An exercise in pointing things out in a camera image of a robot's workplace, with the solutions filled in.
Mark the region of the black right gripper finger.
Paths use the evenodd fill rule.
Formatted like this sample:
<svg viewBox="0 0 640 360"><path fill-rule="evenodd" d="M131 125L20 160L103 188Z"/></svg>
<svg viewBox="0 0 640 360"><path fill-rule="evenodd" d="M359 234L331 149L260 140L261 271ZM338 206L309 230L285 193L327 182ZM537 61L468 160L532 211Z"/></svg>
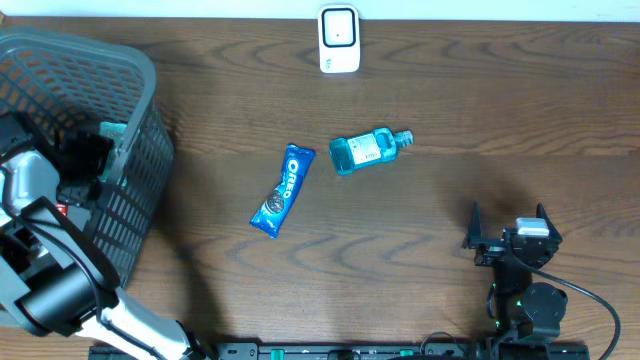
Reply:
<svg viewBox="0 0 640 360"><path fill-rule="evenodd" d="M536 207L536 217L543 219L546 222L547 228L549 230L549 238L557 238L558 231L552 221L549 219L547 212L542 203L538 203Z"/></svg>
<svg viewBox="0 0 640 360"><path fill-rule="evenodd" d="M471 212L471 221L467 230L466 238L468 240L479 240L482 238L480 208L477 202L473 203L473 208Z"/></svg>

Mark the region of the white wet wipes pack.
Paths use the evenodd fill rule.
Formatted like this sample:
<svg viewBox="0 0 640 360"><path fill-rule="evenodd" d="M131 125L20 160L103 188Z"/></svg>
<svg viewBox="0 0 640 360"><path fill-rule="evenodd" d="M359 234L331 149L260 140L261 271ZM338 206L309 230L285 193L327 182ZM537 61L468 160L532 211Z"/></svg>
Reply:
<svg viewBox="0 0 640 360"><path fill-rule="evenodd" d="M108 154L105 169L103 173L99 176L99 180L101 182L106 182L108 180L109 174L111 172L111 169L117 157L117 150L123 142L126 128L127 128L127 125L125 123L112 123L112 122L100 123L99 135L113 141L113 147Z"/></svg>

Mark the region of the red Nescafe stick packet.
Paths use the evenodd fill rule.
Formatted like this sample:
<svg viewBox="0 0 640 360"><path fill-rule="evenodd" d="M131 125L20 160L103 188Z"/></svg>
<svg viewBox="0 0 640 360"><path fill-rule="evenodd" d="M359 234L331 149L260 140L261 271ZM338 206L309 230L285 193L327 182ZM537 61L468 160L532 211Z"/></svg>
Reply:
<svg viewBox="0 0 640 360"><path fill-rule="evenodd" d="M68 206L65 204L57 204L56 208L58 209L58 211L63 214L64 216L68 215Z"/></svg>

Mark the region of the blue mouthwash bottle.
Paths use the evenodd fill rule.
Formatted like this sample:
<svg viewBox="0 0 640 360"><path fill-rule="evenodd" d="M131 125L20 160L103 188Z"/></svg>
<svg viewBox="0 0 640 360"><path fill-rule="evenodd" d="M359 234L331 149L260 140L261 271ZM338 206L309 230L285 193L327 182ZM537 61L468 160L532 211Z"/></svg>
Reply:
<svg viewBox="0 0 640 360"><path fill-rule="evenodd" d="M392 132L389 128L376 128L350 138L336 138L329 144L329 154L339 175L356 170L394 162L402 148L414 143L411 130Z"/></svg>

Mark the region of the blue Oreo cookie pack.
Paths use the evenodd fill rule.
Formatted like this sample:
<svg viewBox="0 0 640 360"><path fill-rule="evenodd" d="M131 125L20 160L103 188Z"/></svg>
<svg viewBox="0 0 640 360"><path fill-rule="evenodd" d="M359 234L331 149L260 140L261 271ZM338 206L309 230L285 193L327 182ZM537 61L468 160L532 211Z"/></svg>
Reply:
<svg viewBox="0 0 640 360"><path fill-rule="evenodd" d="M289 211L301 190L316 153L314 150L289 144L282 163L280 182L269 193L250 224L272 239L279 235Z"/></svg>

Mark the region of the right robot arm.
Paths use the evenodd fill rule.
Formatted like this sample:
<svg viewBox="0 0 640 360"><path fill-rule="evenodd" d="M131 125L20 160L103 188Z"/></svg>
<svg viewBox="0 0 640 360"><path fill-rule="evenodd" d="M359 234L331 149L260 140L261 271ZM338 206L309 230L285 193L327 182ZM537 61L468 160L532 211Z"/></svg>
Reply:
<svg viewBox="0 0 640 360"><path fill-rule="evenodd" d="M478 339L472 359L549 359L550 343L560 335L566 293L533 274L547 264L562 237L538 205L533 218L520 217L500 237L486 237L478 204L474 204L464 247L475 251L474 264L493 269L487 313L496 333Z"/></svg>

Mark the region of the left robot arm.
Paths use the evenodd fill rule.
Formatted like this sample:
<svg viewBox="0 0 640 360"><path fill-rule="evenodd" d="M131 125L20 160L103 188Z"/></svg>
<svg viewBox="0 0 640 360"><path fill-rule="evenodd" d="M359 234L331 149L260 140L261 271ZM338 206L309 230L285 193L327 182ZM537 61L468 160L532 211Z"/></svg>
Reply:
<svg viewBox="0 0 640 360"><path fill-rule="evenodd" d="M112 263L56 207L59 183L92 179L106 138L70 149L29 130L1 133L1 305L35 336L93 338L136 359L211 359L176 320L151 312L120 285Z"/></svg>

